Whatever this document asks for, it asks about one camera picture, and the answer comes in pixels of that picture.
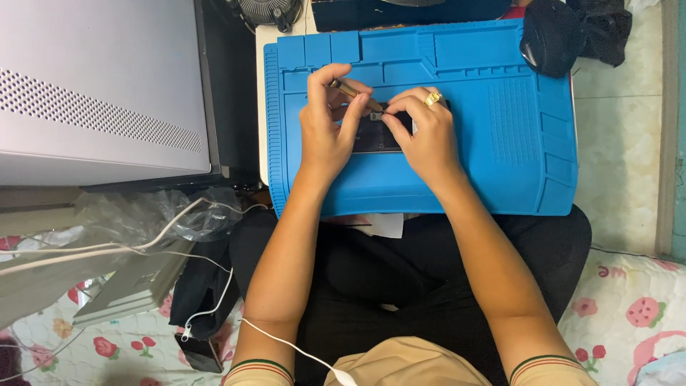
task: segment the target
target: ring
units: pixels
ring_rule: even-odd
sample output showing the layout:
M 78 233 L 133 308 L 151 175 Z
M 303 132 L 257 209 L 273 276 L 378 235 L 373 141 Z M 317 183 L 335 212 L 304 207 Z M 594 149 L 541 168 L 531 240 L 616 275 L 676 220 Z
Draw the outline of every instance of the ring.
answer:
M 430 93 L 429 96 L 427 96 L 427 99 L 424 101 L 424 104 L 428 106 L 431 106 L 432 104 L 438 102 L 441 98 L 443 98 L 443 94 L 441 93 Z

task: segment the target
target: black pants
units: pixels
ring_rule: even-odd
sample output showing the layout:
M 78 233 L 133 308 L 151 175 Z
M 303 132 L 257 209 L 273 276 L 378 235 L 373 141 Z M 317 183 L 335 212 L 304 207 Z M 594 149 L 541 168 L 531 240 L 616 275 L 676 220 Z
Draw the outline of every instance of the black pants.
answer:
M 531 269 L 559 321 L 591 245 L 591 226 L 574 206 L 568 216 L 494 216 Z M 229 244 L 245 296 L 274 227 L 273 211 L 253 211 Z M 387 311 L 379 304 L 400 309 Z M 507 385 L 486 318 L 472 294 L 444 214 L 405 221 L 400 239 L 321 223 L 309 301 L 298 330 L 304 351 L 334 364 L 400 336 L 426 339 L 463 356 L 494 385 Z M 296 382 L 321 385 L 328 369 L 296 356 Z

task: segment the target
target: left hand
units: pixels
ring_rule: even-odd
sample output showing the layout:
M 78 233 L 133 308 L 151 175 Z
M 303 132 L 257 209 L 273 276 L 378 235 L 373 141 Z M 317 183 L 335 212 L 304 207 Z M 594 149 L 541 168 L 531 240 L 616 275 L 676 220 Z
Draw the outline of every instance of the left hand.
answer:
M 300 111 L 303 137 L 303 156 L 298 175 L 328 188 L 350 159 L 355 143 L 359 119 L 370 110 L 366 108 L 371 87 L 347 79 L 360 94 L 354 99 L 327 85 L 334 78 L 347 75 L 350 65 L 332 63 L 313 72 L 307 78 L 307 105 Z M 336 121 L 343 119 L 342 125 Z

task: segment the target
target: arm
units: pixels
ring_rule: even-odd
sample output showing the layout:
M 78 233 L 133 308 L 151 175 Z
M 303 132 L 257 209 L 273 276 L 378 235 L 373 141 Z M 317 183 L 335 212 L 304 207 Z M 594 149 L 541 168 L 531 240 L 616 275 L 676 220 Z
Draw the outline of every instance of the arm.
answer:
M 435 91 L 418 87 L 398 95 L 382 119 L 450 220 L 469 284 L 486 315 L 506 374 L 534 356 L 573 358 L 531 271 L 458 163 L 452 114 L 439 103 L 424 105 L 429 92 Z M 407 111 L 417 123 L 414 136 L 392 116 L 398 111 Z
M 295 343 L 314 267 L 322 202 L 350 158 L 359 119 L 372 89 L 349 81 L 363 93 L 355 99 L 325 87 L 350 72 L 332 64 L 308 78 L 308 105 L 300 112 L 303 157 L 286 206 L 248 287 L 244 318 L 275 337 Z M 342 125 L 335 121 L 343 118 Z M 267 359 L 291 373 L 294 350 L 241 323 L 233 363 Z

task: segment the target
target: right hand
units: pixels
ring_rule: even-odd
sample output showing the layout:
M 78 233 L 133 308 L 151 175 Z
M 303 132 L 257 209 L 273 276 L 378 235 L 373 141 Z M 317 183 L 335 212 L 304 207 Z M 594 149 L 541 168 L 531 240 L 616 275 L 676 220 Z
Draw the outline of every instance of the right hand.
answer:
M 386 113 L 381 116 L 407 162 L 432 190 L 441 181 L 464 174 L 457 154 L 453 115 L 439 102 L 424 104 L 430 93 L 437 92 L 436 87 L 404 91 L 388 102 Z M 399 111 L 407 111 L 414 120 L 418 129 L 414 135 L 393 116 Z

